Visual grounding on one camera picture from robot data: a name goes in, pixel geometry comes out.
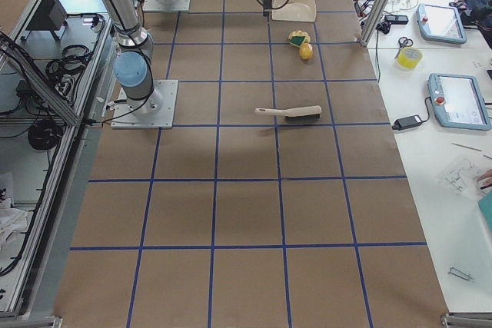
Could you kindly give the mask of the black monitor on shelf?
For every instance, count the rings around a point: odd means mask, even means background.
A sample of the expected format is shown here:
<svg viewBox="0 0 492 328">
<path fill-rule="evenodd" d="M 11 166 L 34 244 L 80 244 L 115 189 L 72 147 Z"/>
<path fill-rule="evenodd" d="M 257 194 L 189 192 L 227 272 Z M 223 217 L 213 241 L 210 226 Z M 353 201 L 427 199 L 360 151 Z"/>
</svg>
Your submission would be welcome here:
<svg viewBox="0 0 492 328">
<path fill-rule="evenodd" d="M 26 41 L 32 31 L 49 31 L 55 41 L 60 41 L 68 26 L 67 17 L 60 0 L 41 0 L 21 40 Z"/>
</svg>

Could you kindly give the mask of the black handled scissors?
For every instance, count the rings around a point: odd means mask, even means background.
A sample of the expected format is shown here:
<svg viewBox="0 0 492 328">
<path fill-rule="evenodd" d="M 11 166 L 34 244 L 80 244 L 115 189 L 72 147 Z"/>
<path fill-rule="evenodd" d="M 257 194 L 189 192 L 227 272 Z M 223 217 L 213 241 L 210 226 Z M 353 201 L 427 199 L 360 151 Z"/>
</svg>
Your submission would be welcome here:
<svg viewBox="0 0 492 328">
<path fill-rule="evenodd" d="M 402 52 L 402 50 L 405 47 L 411 47 L 414 41 L 411 38 L 403 36 L 398 39 L 397 43 L 398 43 L 398 50 L 397 50 L 397 54 L 394 57 L 395 59 L 398 58 L 399 54 Z"/>
</svg>

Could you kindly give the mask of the white crumpled cloth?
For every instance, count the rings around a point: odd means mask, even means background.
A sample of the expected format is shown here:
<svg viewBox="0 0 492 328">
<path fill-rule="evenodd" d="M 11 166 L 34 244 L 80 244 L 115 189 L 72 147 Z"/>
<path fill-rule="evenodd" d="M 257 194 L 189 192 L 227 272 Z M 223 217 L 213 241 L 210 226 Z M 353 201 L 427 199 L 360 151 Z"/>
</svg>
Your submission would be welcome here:
<svg viewBox="0 0 492 328">
<path fill-rule="evenodd" d="M 1 248 L 28 229 L 28 212 L 14 207 L 12 172 L 1 174 Z"/>
</svg>

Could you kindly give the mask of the black power adapter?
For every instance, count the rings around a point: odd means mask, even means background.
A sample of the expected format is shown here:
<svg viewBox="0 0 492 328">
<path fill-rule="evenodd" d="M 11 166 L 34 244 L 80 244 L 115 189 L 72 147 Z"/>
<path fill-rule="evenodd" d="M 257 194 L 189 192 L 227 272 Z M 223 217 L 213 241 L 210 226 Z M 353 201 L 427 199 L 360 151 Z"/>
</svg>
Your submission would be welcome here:
<svg viewBox="0 0 492 328">
<path fill-rule="evenodd" d="M 416 128 L 421 126 L 423 120 L 418 114 L 398 118 L 392 125 L 392 129 L 395 131 L 402 131 L 406 129 Z"/>
</svg>

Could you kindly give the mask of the metal clip on table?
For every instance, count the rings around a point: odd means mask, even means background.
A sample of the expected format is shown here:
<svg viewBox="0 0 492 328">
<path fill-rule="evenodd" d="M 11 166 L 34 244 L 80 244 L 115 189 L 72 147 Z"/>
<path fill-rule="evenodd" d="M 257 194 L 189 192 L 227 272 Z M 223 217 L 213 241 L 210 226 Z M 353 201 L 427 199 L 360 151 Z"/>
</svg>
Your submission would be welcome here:
<svg viewBox="0 0 492 328">
<path fill-rule="evenodd" d="M 448 274 L 467 282 L 471 282 L 474 279 L 470 273 L 466 273 L 456 267 L 450 267 Z"/>
</svg>

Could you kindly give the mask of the teach pendant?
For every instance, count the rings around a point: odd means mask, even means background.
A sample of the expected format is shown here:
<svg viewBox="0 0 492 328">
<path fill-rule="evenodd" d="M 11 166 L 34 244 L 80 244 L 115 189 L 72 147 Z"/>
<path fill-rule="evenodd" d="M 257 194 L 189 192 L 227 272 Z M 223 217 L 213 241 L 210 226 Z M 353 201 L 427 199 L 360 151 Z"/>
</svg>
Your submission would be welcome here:
<svg viewBox="0 0 492 328">
<path fill-rule="evenodd" d="M 419 4 L 416 16 L 418 28 L 425 40 L 454 45 L 463 45 L 467 42 L 467 36 L 456 8 Z"/>
<path fill-rule="evenodd" d="M 442 127 L 490 131 L 484 98 L 471 75 L 433 73 L 427 87 L 434 115 Z"/>
</svg>

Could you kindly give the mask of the yellow green sponge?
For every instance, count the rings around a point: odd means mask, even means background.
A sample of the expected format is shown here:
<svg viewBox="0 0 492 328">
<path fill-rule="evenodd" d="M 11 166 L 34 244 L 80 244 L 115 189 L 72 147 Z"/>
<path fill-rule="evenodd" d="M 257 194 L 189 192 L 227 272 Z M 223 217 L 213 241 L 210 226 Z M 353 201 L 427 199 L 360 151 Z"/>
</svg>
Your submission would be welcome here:
<svg viewBox="0 0 492 328">
<path fill-rule="evenodd" d="M 289 33 L 288 41 L 290 45 L 300 48 L 303 44 L 310 43 L 311 37 L 306 31 L 295 30 Z"/>
</svg>

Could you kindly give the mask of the near teach pendant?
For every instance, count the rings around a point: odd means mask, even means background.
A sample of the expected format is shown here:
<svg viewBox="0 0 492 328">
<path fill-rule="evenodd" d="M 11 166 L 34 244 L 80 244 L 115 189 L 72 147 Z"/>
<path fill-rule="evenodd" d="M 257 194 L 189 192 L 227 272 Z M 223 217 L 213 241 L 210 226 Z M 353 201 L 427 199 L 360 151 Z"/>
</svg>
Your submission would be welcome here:
<svg viewBox="0 0 492 328">
<path fill-rule="evenodd" d="M 484 98 L 471 75 L 433 73 L 427 87 L 434 115 L 442 127 L 490 131 Z"/>
</svg>

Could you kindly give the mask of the yellow tape roll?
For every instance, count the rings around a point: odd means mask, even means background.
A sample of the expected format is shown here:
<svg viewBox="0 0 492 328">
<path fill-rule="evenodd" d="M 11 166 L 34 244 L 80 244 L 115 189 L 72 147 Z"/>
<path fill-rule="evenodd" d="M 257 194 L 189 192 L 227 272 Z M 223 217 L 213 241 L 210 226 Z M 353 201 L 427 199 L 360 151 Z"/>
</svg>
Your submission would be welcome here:
<svg viewBox="0 0 492 328">
<path fill-rule="evenodd" d="M 420 49 L 415 47 L 403 47 L 397 56 L 397 63 L 407 69 L 415 68 L 423 58 Z"/>
</svg>

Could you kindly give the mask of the beige plastic dustpan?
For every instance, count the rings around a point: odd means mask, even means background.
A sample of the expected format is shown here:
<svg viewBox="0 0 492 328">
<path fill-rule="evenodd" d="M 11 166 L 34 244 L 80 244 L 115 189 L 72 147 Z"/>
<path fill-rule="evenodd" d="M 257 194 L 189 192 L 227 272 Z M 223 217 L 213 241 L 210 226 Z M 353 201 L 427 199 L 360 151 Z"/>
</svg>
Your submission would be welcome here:
<svg viewBox="0 0 492 328">
<path fill-rule="evenodd" d="M 314 22 L 317 16 L 315 0 L 274 0 L 273 8 L 274 21 Z"/>
</svg>

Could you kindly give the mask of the clear plastic package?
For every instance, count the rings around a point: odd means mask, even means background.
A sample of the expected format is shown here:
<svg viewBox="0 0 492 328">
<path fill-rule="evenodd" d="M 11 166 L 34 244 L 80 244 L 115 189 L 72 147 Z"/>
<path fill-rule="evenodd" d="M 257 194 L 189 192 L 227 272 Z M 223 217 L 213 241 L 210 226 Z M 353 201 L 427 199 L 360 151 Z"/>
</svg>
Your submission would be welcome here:
<svg viewBox="0 0 492 328">
<path fill-rule="evenodd" d="M 456 195 L 480 200 L 491 192 L 491 186 L 487 186 L 487 178 L 480 180 L 486 170 L 477 166 L 467 157 L 457 157 L 448 164 L 437 176 L 438 183 L 443 188 Z"/>
</svg>

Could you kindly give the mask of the far teach pendant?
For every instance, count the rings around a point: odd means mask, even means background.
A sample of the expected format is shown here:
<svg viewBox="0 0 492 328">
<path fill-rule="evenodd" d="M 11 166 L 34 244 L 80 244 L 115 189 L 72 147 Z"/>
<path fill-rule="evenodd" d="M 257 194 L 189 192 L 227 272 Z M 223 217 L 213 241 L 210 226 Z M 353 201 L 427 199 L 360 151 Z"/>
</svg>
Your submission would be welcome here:
<svg viewBox="0 0 492 328">
<path fill-rule="evenodd" d="M 416 16 L 418 28 L 425 40 L 454 45 L 463 45 L 467 42 L 467 36 L 456 8 L 419 4 Z"/>
</svg>

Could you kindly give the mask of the beige hand brush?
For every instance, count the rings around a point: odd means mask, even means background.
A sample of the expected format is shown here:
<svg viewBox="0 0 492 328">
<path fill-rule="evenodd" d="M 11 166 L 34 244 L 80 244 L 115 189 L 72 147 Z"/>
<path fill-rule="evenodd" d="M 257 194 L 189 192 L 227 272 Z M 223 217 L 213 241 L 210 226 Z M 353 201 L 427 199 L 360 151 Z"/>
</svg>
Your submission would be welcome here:
<svg viewBox="0 0 492 328">
<path fill-rule="evenodd" d="M 258 115 L 284 117 L 286 122 L 313 121 L 321 117 L 321 106 L 312 105 L 306 107 L 274 109 L 274 108 L 255 108 L 254 113 Z"/>
</svg>

